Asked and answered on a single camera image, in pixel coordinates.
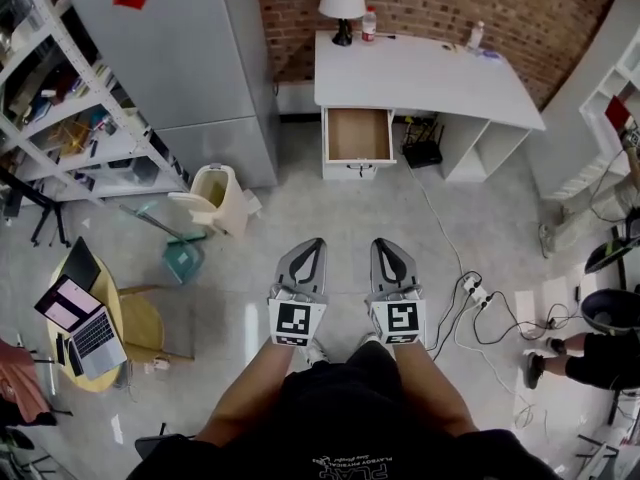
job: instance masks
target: red brick wall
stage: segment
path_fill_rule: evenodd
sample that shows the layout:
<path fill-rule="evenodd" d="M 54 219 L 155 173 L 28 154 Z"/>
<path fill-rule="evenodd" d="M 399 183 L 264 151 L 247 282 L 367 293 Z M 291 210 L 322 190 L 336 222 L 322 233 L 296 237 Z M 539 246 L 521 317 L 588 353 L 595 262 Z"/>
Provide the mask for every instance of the red brick wall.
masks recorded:
<path fill-rule="evenodd" d="M 464 44 L 486 23 L 482 46 L 507 57 L 543 106 L 588 48 L 611 0 L 366 0 L 378 31 Z M 314 31 L 335 28 L 320 0 L 260 0 L 277 80 L 313 79 Z"/>

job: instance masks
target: drawer handle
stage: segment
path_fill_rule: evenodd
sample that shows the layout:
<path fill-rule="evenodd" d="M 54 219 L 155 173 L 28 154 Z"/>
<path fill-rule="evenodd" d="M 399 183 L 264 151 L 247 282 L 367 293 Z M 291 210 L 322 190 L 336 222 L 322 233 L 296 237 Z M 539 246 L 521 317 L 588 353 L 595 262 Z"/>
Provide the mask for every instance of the drawer handle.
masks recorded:
<path fill-rule="evenodd" d="M 356 166 L 356 167 L 347 164 L 347 169 L 360 169 L 360 177 L 362 178 L 362 171 L 364 169 L 373 169 L 373 164 L 369 164 L 366 167 L 364 165 L 362 165 L 362 164 L 360 164 L 359 166 Z"/>

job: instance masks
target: person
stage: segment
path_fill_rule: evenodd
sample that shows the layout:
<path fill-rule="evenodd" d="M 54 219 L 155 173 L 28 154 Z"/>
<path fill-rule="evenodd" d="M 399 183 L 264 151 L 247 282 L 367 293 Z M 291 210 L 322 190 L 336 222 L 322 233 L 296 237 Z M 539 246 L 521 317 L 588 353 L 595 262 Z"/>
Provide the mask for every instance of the person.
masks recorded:
<path fill-rule="evenodd" d="M 480 432 L 419 342 L 395 361 L 366 336 L 344 364 L 313 340 L 311 368 L 268 340 L 194 440 L 171 437 L 130 474 L 158 478 L 558 479 L 507 430 Z"/>
<path fill-rule="evenodd" d="M 640 387 L 640 341 L 634 331 L 619 336 L 581 333 L 566 340 L 549 338 L 547 348 L 557 357 L 527 356 L 525 385 L 535 389 L 544 372 L 581 384 L 620 390 Z M 567 351 L 583 352 L 582 357 Z"/>
<path fill-rule="evenodd" d="M 638 154 L 636 146 L 629 140 L 624 140 L 622 146 L 629 162 L 630 172 L 627 176 L 615 186 L 597 194 L 575 213 L 563 211 L 564 221 L 560 226 L 539 226 L 538 237 L 545 258 L 571 247 L 580 237 L 607 231 L 623 221 L 635 206 L 640 191 Z"/>

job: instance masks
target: lamp base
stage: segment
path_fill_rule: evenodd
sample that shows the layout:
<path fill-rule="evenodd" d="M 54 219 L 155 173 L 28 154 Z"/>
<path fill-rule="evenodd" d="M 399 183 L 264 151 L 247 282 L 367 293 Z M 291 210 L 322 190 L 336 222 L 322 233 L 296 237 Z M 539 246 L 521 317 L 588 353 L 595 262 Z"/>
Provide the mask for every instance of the lamp base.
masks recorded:
<path fill-rule="evenodd" d="M 351 23 L 349 20 L 338 20 L 338 33 L 332 39 L 333 44 L 338 46 L 349 46 L 353 41 L 353 33 L 351 31 Z"/>

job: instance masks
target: black shorts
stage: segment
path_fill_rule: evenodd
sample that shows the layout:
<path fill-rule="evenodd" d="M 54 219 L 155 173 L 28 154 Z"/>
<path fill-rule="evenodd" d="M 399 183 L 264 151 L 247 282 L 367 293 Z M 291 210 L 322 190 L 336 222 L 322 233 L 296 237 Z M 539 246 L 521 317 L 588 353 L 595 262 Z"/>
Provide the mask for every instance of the black shorts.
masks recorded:
<path fill-rule="evenodd" d="M 635 332 L 623 336 L 588 334 L 584 356 L 567 361 L 567 377 L 602 389 L 640 387 L 640 341 Z"/>

